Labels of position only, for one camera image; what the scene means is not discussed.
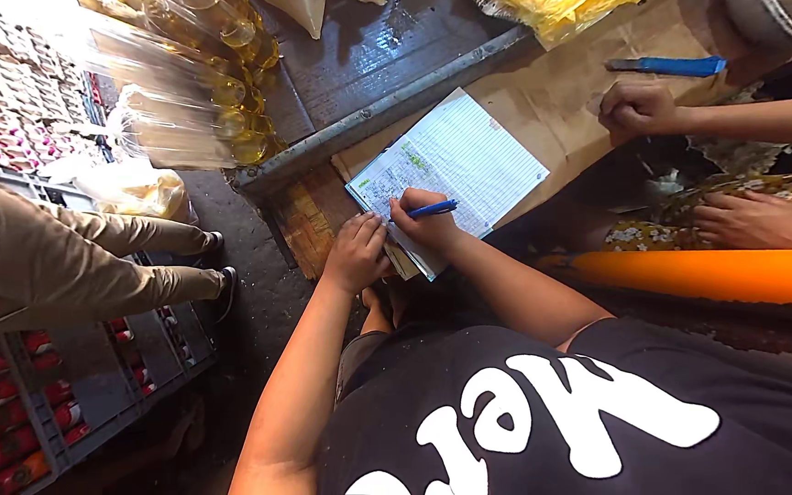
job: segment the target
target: floral fabric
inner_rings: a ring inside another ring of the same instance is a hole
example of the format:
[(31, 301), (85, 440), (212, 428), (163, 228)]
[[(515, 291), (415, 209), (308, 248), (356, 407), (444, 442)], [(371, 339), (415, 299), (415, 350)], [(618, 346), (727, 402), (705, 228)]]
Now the floral fabric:
[(680, 249), (713, 249), (698, 237), (692, 227), (693, 208), (704, 204), (702, 197), (721, 192), (737, 196), (744, 190), (756, 191), (792, 201), (792, 174), (727, 175), (716, 174), (698, 187), (674, 195), (654, 222), (620, 221), (604, 240), (603, 251), (672, 251)]

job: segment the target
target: sneaker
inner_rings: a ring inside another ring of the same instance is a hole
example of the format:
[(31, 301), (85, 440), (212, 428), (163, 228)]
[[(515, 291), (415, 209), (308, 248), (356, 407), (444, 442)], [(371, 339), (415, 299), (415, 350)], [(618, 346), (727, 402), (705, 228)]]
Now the sneaker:
[(225, 310), (222, 312), (222, 316), (219, 316), (219, 319), (214, 323), (218, 323), (226, 319), (228, 313), (231, 312), (231, 306), (234, 304), (234, 294), (237, 292), (237, 270), (233, 266), (226, 266), (220, 271), (222, 272), (222, 275), (225, 275), (225, 287), (219, 294), (218, 300), (222, 301), (222, 303), (225, 305)]
[(213, 234), (214, 242), (208, 251), (215, 251), (225, 245), (226, 237), (222, 235), (222, 232), (214, 230), (210, 233)]

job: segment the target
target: fist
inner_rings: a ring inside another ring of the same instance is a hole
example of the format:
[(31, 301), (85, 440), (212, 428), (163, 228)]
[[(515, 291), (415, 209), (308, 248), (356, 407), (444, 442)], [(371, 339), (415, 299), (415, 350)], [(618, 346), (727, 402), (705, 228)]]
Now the fist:
[(369, 211), (347, 220), (325, 260), (320, 282), (349, 294), (370, 286), (390, 266), (390, 258), (382, 255), (386, 237), (387, 227), (380, 215)]
[(444, 194), (409, 187), (399, 201), (390, 198), (390, 218), (412, 241), (436, 251), (446, 251), (463, 233), (454, 223), (454, 217), (443, 213), (413, 220), (407, 212), (447, 200)]
[(745, 191), (714, 193), (696, 206), (695, 226), (706, 241), (733, 249), (792, 249), (792, 202)]
[(601, 100), (599, 120), (623, 143), (650, 134), (685, 134), (691, 109), (678, 107), (667, 86), (654, 82), (619, 82)]

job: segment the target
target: notebook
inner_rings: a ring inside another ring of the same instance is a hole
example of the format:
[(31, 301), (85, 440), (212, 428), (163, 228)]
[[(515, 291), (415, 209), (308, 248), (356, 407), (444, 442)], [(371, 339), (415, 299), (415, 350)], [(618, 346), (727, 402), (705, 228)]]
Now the notebook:
[[(390, 218), (391, 197), (417, 187), (457, 199), (461, 229), (488, 235), (549, 174), (530, 152), (461, 88), (384, 150), (346, 185), (362, 208)], [(447, 264), (395, 224), (390, 235), (429, 281)]]

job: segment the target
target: orange pipe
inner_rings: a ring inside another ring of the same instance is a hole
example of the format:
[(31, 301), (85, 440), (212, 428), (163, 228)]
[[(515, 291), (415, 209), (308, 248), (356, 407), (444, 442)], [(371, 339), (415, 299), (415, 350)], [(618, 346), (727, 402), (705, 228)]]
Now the orange pipe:
[(592, 284), (688, 298), (792, 303), (792, 250), (551, 255), (536, 267)]

